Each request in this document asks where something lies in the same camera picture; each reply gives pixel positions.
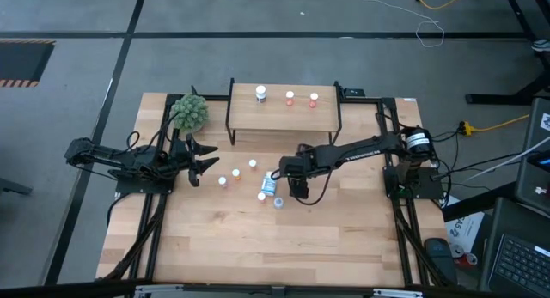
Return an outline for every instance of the green plant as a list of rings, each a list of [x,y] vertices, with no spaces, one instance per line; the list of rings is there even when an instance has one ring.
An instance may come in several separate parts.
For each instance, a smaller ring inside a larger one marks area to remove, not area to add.
[[[174,127],[184,133],[192,133],[200,130],[208,121],[208,106],[204,97],[196,94],[186,94],[177,100],[170,110],[170,116],[174,118]]]

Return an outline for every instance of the wooden tabletop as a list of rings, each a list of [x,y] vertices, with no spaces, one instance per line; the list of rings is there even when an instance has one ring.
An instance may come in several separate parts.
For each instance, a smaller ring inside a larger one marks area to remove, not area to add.
[[[135,129],[147,143],[161,123],[165,94],[144,94]],[[417,103],[396,100],[400,122],[420,125]],[[241,131],[231,146],[224,129],[225,101],[208,102],[211,121],[195,134],[199,143],[219,150],[202,158],[220,161],[193,188],[181,173],[168,197],[154,280],[169,283],[287,284],[330,286],[403,286],[391,203],[382,180],[382,155],[349,162],[333,172],[325,197],[304,206],[289,197],[286,181],[277,195],[284,207],[275,210],[272,199],[256,199],[263,175],[278,165],[282,155],[293,155],[299,143],[326,144],[323,132]],[[379,134],[376,107],[342,104],[337,145]],[[253,171],[248,161],[255,159]],[[231,170],[241,170],[241,180]],[[217,179],[224,175],[229,186]],[[309,182],[310,200],[321,192],[326,176]],[[131,195],[113,209],[97,276],[111,271],[133,243],[143,207],[143,195]],[[439,208],[416,200],[422,239],[446,238]],[[144,275],[145,246],[139,276]],[[409,246],[413,280],[418,283],[414,252]]]
[[[236,130],[336,131],[338,107],[334,86],[262,84],[267,99],[256,101],[259,84],[235,83],[231,93],[229,127]],[[294,92],[294,105],[286,106],[286,92]],[[309,96],[317,93],[315,108]]]

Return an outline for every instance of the laptop keyboard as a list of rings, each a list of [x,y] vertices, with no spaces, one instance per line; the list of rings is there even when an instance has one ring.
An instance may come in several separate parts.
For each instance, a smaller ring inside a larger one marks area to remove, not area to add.
[[[550,252],[503,234],[495,273],[536,294],[550,298]]]

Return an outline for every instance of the small wooden platform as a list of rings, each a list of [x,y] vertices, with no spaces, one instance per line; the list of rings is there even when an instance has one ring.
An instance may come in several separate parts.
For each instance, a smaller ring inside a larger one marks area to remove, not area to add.
[[[256,101],[259,84],[235,83],[231,94],[229,127],[234,130],[337,131],[338,107],[334,86],[262,84],[267,100]],[[294,105],[286,106],[286,92],[294,92]],[[317,93],[317,107],[309,96]]]
[[[165,94],[144,94],[135,126],[142,135],[140,143],[146,144],[159,128],[165,99]],[[416,101],[396,102],[401,123],[420,125]],[[311,207],[289,197],[281,180],[277,195],[284,208],[275,210],[271,198],[265,204],[256,199],[262,177],[277,167],[282,155],[293,155],[299,143],[326,144],[326,133],[240,131],[232,146],[224,128],[227,103],[209,101],[208,106],[211,121],[195,138],[219,148],[202,158],[219,156],[220,161],[200,177],[199,188],[189,185],[185,172],[178,176],[168,197],[155,281],[403,286],[394,218],[382,181],[383,156],[344,164],[333,173],[323,200]],[[337,145],[379,134],[374,105],[341,106],[343,128]],[[253,158],[256,171],[248,168]],[[217,179],[230,178],[234,168],[241,169],[241,180],[229,179],[227,189],[219,187]],[[325,178],[310,181],[310,200],[320,194]],[[111,271],[135,240],[143,202],[143,195],[131,195],[113,209],[98,277]],[[439,208],[430,201],[415,204],[422,239],[446,238]],[[144,275],[148,253],[146,246],[139,276]],[[418,283],[410,246],[408,253]]]

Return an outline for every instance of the gray floor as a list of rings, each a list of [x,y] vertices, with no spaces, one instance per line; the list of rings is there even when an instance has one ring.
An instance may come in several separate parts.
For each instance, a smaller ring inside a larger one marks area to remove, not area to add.
[[[0,31],[125,31],[135,1],[0,0]],[[413,0],[383,1],[440,20],[447,32],[521,31],[506,0],[461,0],[438,12]],[[534,0],[518,2],[537,34],[550,35]],[[145,0],[137,30],[412,32],[418,22],[361,0]],[[91,134],[120,45],[60,40],[37,88],[0,89],[0,176],[34,187],[30,197],[0,198],[0,288],[40,282],[76,177],[64,164],[64,149],[72,138]],[[424,126],[434,134],[464,119],[484,127],[529,109],[467,106],[463,95],[513,93],[540,71],[525,41],[446,40],[425,49],[417,40],[133,40],[102,143],[124,145],[143,92],[185,93],[193,84],[200,93],[226,94],[231,77],[295,84],[339,80],[372,96],[417,98]],[[462,138],[458,165],[517,152],[525,127],[522,122]],[[452,161],[455,143],[441,143],[437,151]],[[516,168],[507,167],[472,184],[496,187],[515,175]],[[113,188],[111,181],[91,178],[60,282],[94,278]],[[453,195],[477,192],[457,186]]]

